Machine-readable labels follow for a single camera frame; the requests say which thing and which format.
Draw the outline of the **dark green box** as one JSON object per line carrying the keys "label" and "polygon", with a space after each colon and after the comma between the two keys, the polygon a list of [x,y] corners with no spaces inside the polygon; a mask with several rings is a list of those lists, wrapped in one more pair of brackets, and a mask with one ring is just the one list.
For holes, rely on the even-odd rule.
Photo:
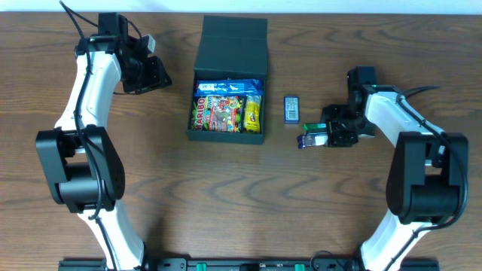
{"label": "dark green box", "polygon": [[[206,16],[197,58],[194,65],[194,82],[188,118],[187,135],[193,141],[229,142],[260,145],[264,141],[264,108],[268,74],[268,22],[260,18]],[[243,128],[246,97],[243,97],[243,114],[240,132],[210,132],[191,129],[191,112],[198,81],[227,79],[258,79],[262,82],[261,131],[248,133]]]}

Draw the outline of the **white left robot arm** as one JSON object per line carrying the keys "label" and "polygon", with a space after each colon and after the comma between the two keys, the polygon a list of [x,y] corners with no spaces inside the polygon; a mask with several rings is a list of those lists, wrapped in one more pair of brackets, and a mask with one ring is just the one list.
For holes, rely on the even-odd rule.
{"label": "white left robot arm", "polygon": [[87,224],[105,253],[99,270],[157,269],[127,216],[124,166],[107,133],[117,84],[141,94],[172,83],[155,47],[150,35],[81,39],[67,106],[54,128],[35,139],[53,200]]}

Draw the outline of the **Haribo gummy candy bag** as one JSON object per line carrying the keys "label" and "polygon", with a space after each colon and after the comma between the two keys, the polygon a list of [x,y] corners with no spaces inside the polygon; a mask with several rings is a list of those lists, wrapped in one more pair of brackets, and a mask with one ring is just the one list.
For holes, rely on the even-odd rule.
{"label": "Haribo gummy candy bag", "polygon": [[191,129],[240,132],[244,100],[241,96],[200,96],[194,99]]}

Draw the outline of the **purple chocolate bar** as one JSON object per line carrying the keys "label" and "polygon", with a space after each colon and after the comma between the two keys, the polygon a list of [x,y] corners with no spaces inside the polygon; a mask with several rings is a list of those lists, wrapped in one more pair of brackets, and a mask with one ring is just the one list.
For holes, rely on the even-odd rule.
{"label": "purple chocolate bar", "polygon": [[327,144],[328,137],[325,134],[304,134],[297,137],[299,149],[318,147]]}

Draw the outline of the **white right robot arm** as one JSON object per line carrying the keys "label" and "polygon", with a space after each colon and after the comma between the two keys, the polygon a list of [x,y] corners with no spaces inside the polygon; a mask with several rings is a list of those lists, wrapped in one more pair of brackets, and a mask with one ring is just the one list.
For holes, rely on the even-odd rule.
{"label": "white right robot arm", "polygon": [[344,270],[400,270],[427,233],[455,224],[468,199],[468,139],[445,132],[411,107],[394,85],[355,84],[345,105],[322,110],[324,146],[351,147],[379,129],[394,146],[386,182],[388,210]]}

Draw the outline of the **blue long cookie pack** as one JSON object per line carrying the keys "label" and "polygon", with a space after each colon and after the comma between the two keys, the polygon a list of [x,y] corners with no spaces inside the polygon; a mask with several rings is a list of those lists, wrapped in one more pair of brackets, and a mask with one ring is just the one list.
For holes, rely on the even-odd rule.
{"label": "blue long cookie pack", "polygon": [[262,82],[258,79],[227,79],[198,81],[195,96],[248,96],[262,95]]}

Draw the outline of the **small blue gum pack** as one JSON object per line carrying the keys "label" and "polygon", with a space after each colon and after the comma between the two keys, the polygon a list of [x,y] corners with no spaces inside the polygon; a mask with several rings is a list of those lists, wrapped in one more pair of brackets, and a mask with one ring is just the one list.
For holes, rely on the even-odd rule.
{"label": "small blue gum pack", "polygon": [[298,124],[300,121],[299,98],[297,96],[284,97],[284,122]]}

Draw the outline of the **green candy bar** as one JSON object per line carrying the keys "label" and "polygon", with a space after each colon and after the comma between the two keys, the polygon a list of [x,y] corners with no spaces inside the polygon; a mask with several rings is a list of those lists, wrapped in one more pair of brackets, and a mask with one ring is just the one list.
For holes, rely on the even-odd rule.
{"label": "green candy bar", "polygon": [[327,126],[325,123],[305,123],[303,129],[306,134],[327,132]]}

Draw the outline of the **yellow snack bag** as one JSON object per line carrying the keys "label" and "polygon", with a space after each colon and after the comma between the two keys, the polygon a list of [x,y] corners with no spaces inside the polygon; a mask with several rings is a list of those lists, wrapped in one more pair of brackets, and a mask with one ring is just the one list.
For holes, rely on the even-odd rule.
{"label": "yellow snack bag", "polygon": [[257,134],[261,131],[260,112],[261,96],[247,96],[243,119],[243,128],[246,132]]}

